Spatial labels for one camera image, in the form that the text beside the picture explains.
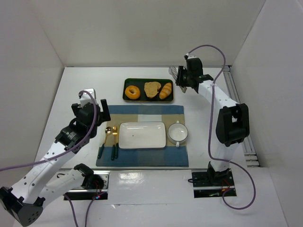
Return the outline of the brown bread slice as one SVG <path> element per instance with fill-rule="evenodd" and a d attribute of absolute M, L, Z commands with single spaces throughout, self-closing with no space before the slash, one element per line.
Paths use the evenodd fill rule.
<path fill-rule="evenodd" d="M 148 98 L 154 98 L 161 88 L 161 83 L 159 82 L 146 82 L 144 84 L 144 91 Z"/>

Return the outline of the metal food tongs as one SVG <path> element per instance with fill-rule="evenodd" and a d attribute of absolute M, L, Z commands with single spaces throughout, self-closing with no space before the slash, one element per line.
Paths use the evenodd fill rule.
<path fill-rule="evenodd" d="M 175 81 L 177 81 L 178 71 L 177 68 L 174 66 L 169 67 L 169 74 L 174 78 Z M 187 88 L 186 87 L 180 87 L 181 91 L 183 93 L 186 93 Z"/>

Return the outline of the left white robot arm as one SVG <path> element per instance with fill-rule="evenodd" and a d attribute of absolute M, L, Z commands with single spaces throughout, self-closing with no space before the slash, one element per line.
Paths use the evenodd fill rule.
<path fill-rule="evenodd" d="M 104 187 L 104 179 L 83 163 L 77 164 L 62 177 L 52 179 L 96 136 L 98 126 L 111 119 L 105 99 L 100 105 L 88 102 L 84 106 L 73 104 L 71 108 L 75 118 L 55 137 L 41 159 L 42 163 L 35 165 L 11 187 L 0 189 L 1 205 L 23 227 L 32 225 L 46 206 L 72 189 L 81 187 L 100 192 Z"/>

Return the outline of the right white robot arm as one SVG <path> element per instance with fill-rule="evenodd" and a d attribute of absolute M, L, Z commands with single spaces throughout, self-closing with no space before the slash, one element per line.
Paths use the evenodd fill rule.
<path fill-rule="evenodd" d="M 187 65 L 178 68 L 176 85 L 183 90 L 194 89 L 211 104 L 209 168 L 215 173 L 226 172 L 238 144 L 250 133 L 248 106 L 232 100 L 209 74 L 204 74 L 198 57 L 186 55 L 185 60 Z"/>

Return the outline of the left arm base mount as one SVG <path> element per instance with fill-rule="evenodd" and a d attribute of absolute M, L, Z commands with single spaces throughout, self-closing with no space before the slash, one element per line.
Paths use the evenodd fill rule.
<path fill-rule="evenodd" d="M 96 200 L 108 199 L 108 184 L 109 172 L 95 171 L 95 176 L 88 183 L 88 186 L 77 186 L 69 190 L 66 195 L 72 201 L 89 201 L 95 198 Z"/>

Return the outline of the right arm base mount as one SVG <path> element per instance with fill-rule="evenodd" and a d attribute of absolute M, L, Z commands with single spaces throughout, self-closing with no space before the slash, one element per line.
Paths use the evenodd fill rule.
<path fill-rule="evenodd" d="M 192 184 L 194 198 L 216 198 L 222 197 L 226 192 L 226 197 L 237 195 L 232 172 L 229 171 L 223 178 L 211 181 L 206 171 L 192 172 L 192 176 L 187 181 Z"/>

